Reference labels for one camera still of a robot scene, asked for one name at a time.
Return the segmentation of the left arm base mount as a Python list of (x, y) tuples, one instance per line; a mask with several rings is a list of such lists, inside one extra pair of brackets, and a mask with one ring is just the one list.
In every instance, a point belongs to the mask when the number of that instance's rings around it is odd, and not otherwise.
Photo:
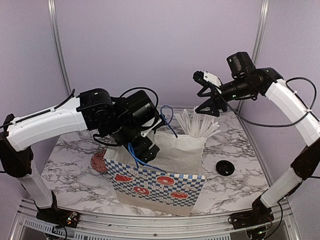
[(61, 225), (63, 227), (76, 228), (80, 218), (80, 213), (66, 209), (39, 209), (36, 218), (45, 222)]

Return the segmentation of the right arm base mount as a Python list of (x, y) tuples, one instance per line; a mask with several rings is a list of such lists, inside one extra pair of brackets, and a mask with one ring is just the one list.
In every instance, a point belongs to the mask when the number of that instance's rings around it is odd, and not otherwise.
[(274, 215), (270, 209), (262, 213), (252, 209), (231, 214), (228, 218), (228, 222), (235, 230), (237, 230), (265, 223), (272, 223), (274, 219)]

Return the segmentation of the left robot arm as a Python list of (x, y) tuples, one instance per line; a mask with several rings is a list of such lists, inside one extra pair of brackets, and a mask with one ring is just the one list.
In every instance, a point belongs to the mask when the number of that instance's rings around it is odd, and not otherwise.
[(16, 117), (7, 115), (0, 132), (0, 161), (4, 171), (19, 180), (38, 209), (53, 223), (63, 219), (54, 194), (47, 188), (33, 161), (32, 145), (60, 135), (97, 131), (110, 136), (114, 146), (132, 147), (143, 162), (152, 161), (159, 148), (148, 138), (163, 119), (144, 87), (128, 97), (112, 97), (102, 88), (71, 94), (45, 110)]

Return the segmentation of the blue checkered paper bag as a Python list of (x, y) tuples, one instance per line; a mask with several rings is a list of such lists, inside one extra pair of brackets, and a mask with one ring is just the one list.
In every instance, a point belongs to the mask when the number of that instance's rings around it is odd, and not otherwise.
[(108, 148), (104, 153), (118, 200), (152, 211), (189, 216), (206, 182), (202, 156), (207, 138), (165, 131), (150, 132), (148, 137), (160, 150), (145, 165), (136, 152), (128, 152), (123, 146)]

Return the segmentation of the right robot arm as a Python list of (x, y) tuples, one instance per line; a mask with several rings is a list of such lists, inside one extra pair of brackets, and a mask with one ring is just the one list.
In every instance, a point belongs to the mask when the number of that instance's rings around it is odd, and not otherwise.
[(236, 229), (273, 221), (272, 207), (313, 177), (320, 163), (320, 119), (289, 87), (289, 81), (273, 68), (256, 68), (245, 51), (229, 56), (226, 61), (233, 78), (228, 83), (222, 83), (207, 71), (193, 74), (193, 80), (202, 86), (197, 95), (207, 98), (196, 108), (196, 113), (219, 117), (220, 112), (231, 108), (229, 101), (256, 100), (261, 95), (282, 111), (290, 121), (287, 126), (295, 127), (305, 143), (305, 149), (289, 169), (252, 203), (251, 210), (230, 215)]

